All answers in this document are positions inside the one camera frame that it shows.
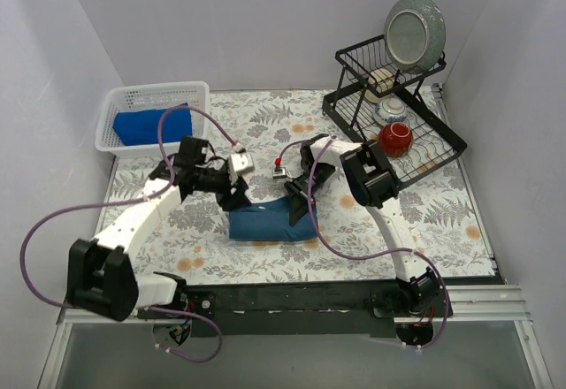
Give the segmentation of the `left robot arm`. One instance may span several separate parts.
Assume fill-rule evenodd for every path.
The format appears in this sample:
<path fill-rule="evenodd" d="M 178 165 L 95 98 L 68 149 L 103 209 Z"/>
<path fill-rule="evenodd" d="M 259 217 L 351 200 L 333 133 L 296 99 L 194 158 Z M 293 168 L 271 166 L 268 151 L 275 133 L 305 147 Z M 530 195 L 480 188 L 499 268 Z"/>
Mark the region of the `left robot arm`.
<path fill-rule="evenodd" d="M 206 156 L 210 144 L 186 136 L 177 154 L 165 157 L 148 176 L 141 199 L 91 240 L 69 250 L 66 299 L 75 308 L 123 321 L 139 308 L 158 306 L 167 317 L 181 317 L 188 306 L 183 278 L 166 272 L 137 276 L 132 261 L 167 216 L 195 192 L 216 196 L 224 211 L 250 204 L 244 174 L 254 170 L 241 145 L 220 168 Z"/>

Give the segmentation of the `black wire dish rack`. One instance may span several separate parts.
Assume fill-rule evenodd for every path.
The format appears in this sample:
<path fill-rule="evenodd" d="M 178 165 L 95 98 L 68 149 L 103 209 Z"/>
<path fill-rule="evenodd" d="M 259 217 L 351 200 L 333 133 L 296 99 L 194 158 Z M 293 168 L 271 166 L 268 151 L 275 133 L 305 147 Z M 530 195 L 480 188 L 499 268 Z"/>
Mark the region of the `black wire dish rack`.
<path fill-rule="evenodd" d="M 367 88 L 380 100 L 395 95 L 406 104 L 407 126 L 414 141 L 406 155 L 389 160 L 403 188 L 456 160 L 466 150 L 466 142 L 445 122 L 438 104 L 439 87 L 423 85 L 427 77 L 445 68 L 444 57 L 428 72 L 403 72 L 387 55 L 384 36 L 378 35 L 338 50 L 335 58 L 341 65 L 340 78 L 337 89 L 324 97 L 322 110 L 351 141 L 368 141 L 381 129 L 373 117 L 375 103 L 364 98 Z M 381 67 L 394 75 L 394 86 L 383 94 L 368 82 L 371 72 Z"/>

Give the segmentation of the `teal blue t shirt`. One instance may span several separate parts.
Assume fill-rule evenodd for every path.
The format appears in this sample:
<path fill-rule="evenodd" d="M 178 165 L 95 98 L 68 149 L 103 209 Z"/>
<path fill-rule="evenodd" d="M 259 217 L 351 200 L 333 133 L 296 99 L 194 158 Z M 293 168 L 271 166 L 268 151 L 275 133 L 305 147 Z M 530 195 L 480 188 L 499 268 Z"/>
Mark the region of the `teal blue t shirt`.
<path fill-rule="evenodd" d="M 297 242 L 317 237 L 309 214 L 290 225 L 287 196 L 269 202 L 251 203 L 228 213 L 229 239 L 236 241 Z"/>

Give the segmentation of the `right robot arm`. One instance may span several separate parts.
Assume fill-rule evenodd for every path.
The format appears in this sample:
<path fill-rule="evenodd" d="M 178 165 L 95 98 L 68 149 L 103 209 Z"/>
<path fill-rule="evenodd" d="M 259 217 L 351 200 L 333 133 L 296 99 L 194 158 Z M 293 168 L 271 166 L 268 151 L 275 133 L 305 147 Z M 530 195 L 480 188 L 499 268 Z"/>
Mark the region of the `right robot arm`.
<path fill-rule="evenodd" d="M 390 255 L 399 287 L 397 308 L 415 317 L 432 312 L 444 283 L 435 265 L 417 250 L 412 240 L 399 200 L 401 182 L 381 147 L 375 141 L 345 142 L 327 134 L 298 144 L 302 174 L 285 183 L 290 201 L 289 224 L 296 225 L 309 216 L 317 237 L 328 250 L 349 261 Z M 347 255 L 333 248 L 319 232 L 313 213 L 313 191 L 338 169 L 344 172 L 355 201 L 366 208 L 377 224 L 386 250 L 366 256 Z"/>

